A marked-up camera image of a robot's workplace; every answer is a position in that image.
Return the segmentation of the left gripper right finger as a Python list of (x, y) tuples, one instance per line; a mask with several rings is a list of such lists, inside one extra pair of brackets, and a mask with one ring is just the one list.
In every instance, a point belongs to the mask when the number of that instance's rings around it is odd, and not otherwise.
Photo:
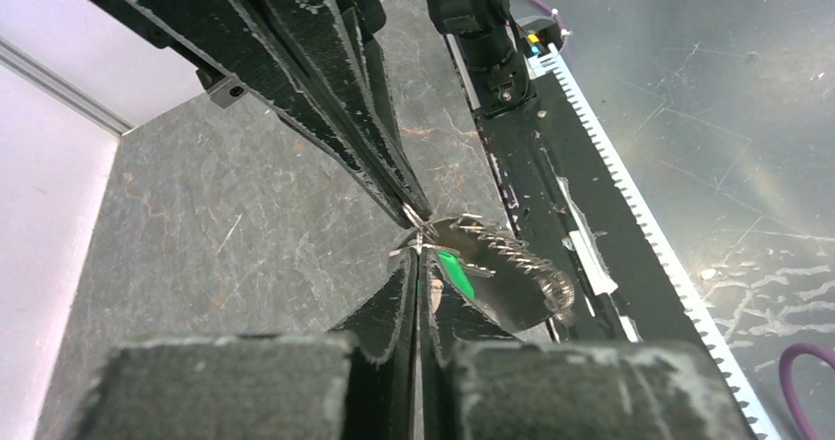
[(747, 423), (709, 357), (679, 343), (524, 342), (419, 257), (428, 439), (743, 439)]

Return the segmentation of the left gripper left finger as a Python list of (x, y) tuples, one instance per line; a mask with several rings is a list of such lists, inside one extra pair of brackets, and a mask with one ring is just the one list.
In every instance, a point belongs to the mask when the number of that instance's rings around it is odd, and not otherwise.
[(69, 439), (409, 439), (418, 255), (318, 335), (155, 338), (115, 348)]

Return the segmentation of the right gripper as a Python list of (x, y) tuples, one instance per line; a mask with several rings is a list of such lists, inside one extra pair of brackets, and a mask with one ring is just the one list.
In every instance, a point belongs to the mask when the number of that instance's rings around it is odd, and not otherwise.
[(398, 225), (431, 206), (400, 138), (382, 49), (381, 0), (90, 0), (192, 63), (205, 87), (228, 81), (339, 161)]

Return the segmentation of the key with green tag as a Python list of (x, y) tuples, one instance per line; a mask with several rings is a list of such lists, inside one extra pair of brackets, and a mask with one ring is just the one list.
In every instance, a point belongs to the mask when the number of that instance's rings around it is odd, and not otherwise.
[(466, 262), (459, 252), (451, 248), (439, 247), (435, 252), (452, 284), (471, 300), (476, 299), (471, 277), (488, 279), (495, 275), (494, 270)]

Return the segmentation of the metal key organizer plate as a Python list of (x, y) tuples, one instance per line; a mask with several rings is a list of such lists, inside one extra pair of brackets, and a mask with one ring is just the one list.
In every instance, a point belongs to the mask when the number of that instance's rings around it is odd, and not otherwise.
[[(475, 300), (452, 284), (435, 252), (439, 247), (456, 250), (466, 262), (495, 271), (492, 278), (471, 277)], [(451, 292), (507, 332), (551, 323), (559, 340), (573, 336), (577, 315), (572, 278), (496, 222), (472, 214), (436, 220), (424, 231), (413, 230), (390, 254), (406, 248), (427, 250), (438, 260), (440, 274), (427, 283), (432, 314), (440, 311), (445, 294)]]

